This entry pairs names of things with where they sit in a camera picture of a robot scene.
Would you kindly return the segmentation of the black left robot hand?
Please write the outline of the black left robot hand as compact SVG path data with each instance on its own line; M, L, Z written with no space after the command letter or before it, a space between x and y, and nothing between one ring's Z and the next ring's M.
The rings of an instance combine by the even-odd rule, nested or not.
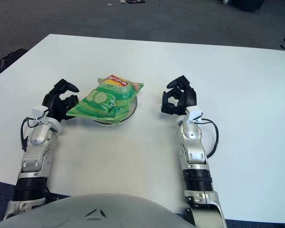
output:
M66 91L78 93L79 89L65 79L61 79L54 85L54 88L45 95L42 105L48 108L47 117L54 118L59 122L74 118L74 116L67 116L67 112L77 105L79 100L77 95L71 95L61 100L60 95Z

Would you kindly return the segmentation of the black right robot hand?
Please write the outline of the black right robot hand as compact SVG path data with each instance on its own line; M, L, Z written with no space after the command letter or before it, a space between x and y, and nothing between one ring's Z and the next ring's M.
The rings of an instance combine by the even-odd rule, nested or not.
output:
M196 92L185 76L174 79L166 88L170 90L162 94L162 113L186 115L187 107L197 105Z

